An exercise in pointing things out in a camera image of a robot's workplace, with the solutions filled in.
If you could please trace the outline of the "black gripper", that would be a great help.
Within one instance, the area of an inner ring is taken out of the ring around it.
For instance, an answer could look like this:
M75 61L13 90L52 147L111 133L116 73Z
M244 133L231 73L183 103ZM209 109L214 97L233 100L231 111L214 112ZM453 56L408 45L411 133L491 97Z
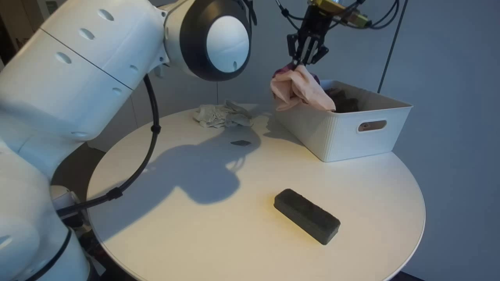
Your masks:
M288 36L288 51L294 64L316 64L327 53L325 34L330 15L317 6L309 6L297 33Z

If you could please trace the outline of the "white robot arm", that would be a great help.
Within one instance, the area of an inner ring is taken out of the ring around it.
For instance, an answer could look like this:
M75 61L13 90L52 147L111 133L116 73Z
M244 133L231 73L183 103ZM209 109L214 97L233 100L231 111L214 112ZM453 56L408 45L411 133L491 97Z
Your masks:
M86 281L50 197L58 165L166 64L231 79L250 56L252 0L66 0L0 72L0 281Z

